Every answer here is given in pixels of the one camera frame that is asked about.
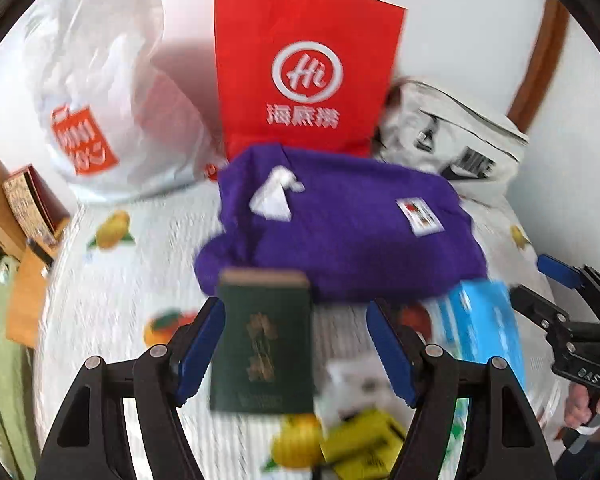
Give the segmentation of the person's right hand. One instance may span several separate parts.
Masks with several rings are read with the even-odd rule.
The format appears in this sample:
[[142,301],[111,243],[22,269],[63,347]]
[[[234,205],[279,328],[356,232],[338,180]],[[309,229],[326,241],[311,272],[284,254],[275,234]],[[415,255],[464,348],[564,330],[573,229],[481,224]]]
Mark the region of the person's right hand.
[[[569,428],[585,425],[592,418],[592,410],[588,404],[590,404],[588,389],[570,382],[564,411],[565,425]],[[600,414],[600,400],[597,402],[595,411]],[[590,437],[590,441],[600,443],[600,428]]]

